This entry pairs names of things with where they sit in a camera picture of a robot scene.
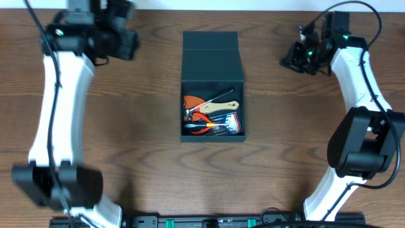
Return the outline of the red handled pliers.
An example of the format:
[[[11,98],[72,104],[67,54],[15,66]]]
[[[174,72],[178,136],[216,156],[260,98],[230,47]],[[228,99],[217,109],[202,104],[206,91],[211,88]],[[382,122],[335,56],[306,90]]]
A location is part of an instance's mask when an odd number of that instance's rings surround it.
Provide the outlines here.
[[[216,123],[211,121],[205,114],[203,113],[199,113],[196,112],[192,115],[193,117],[199,117],[200,119],[198,121],[195,122],[187,122],[185,124],[205,124],[205,123]],[[207,133],[209,130],[215,130],[218,127],[215,128],[196,128],[196,129],[187,129],[191,134],[194,135],[203,135],[205,133]]]

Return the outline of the orange scraper wooden handle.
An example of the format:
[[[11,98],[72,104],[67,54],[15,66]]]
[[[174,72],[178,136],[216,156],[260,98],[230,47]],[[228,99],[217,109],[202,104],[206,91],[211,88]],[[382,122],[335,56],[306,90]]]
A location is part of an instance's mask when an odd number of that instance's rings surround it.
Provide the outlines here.
[[[203,98],[197,96],[184,96],[184,105],[185,109],[191,109],[200,103],[203,103]],[[229,101],[226,103],[208,103],[200,108],[197,108],[198,113],[202,113],[203,115],[207,116],[207,114],[213,114],[218,111],[235,111],[239,107],[239,103],[237,101]]]

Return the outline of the blue screwdriver set case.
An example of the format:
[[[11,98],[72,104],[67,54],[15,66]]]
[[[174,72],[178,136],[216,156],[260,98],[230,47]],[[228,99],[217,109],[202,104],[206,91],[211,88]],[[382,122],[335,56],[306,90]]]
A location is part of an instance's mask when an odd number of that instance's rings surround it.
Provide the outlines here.
[[[206,136],[233,136],[242,131],[239,117],[236,111],[217,115],[209,118],[217,124],[227,124],[226,126],[215,127],[206,133]]]

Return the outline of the dark green box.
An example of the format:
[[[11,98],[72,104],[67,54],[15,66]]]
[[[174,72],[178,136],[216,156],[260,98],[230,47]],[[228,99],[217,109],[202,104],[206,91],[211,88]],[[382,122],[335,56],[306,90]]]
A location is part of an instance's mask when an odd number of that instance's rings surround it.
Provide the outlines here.
[[[236,32],[185,31],[183,33],[182,79],[180,97],[180,140],[183,143],[242,143],[246,140],[244,120],[244,72]],[[208,100],[233,87],[233,93],[215,103],[237,101],[235,110],[242,131],[233,136],[206,136],[191,134],[184,128],[184,96]],[[207,117],[230,111],[218,111]]]

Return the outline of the small black handled hammer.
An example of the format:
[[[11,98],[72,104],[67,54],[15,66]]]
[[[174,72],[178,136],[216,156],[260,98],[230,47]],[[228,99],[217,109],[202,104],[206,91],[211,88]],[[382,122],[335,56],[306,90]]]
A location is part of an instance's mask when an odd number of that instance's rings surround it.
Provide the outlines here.
[[[207,105],[208,103],[214,102],[218,99],[224,98],[225,96],[228,96],[229,94],[234,92],[234,88],[231,87],[215,96],[213,96],[212,98],[208,99],[208,100],[204,100],[203,103],[198,104],[197,106],[191,108],[191,109],[185,109],[185,105],[183,103],[184,106],[184,120],[185,121],[198,121],[200,118],[199,117],[193,117],[192,114],[196,113],[197,108],[200,108],[203,105]]]

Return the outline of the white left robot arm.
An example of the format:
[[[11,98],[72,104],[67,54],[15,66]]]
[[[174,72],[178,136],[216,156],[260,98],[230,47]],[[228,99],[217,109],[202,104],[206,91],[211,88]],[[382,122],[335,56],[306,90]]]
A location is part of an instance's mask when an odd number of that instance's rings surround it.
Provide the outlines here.
[[[132,1],[69,1],[40,33],[45,72],[39,125],[28,162],[13,165],[13,182],[37,205],[65,214],[63,225],[131,227],[133,220],[103,191],[103,175],[85,165],[82,129],[96,68],[130,61],[139,35],[127,28]]]

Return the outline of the black yellow handled screwdriver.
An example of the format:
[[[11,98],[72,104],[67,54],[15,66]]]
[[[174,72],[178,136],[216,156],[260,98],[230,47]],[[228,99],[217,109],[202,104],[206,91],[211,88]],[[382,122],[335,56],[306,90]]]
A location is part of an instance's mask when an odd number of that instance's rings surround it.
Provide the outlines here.
[[[215,128],[215,127],[227,127],[227,123],[187,123],[184,125],[186,129],[196,128]]]

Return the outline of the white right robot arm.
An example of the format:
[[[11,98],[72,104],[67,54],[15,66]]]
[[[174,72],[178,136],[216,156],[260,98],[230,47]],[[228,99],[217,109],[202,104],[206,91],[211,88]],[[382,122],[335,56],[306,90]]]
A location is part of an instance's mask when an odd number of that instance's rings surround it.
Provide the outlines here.
[[[326,174],[303,204],[306,220],[332,222],[357,188],[367,188],[367,181],[385,172],[393,158],[400,165],[404,114],[393,111],[382,96],[370,65],[370,43],[351,34],[349,13],[322,16],[321,34],[315,22],[303,27],[300,41],[280,64],[310,75],[326,67],[339,82],[346,115],[328,142]]]

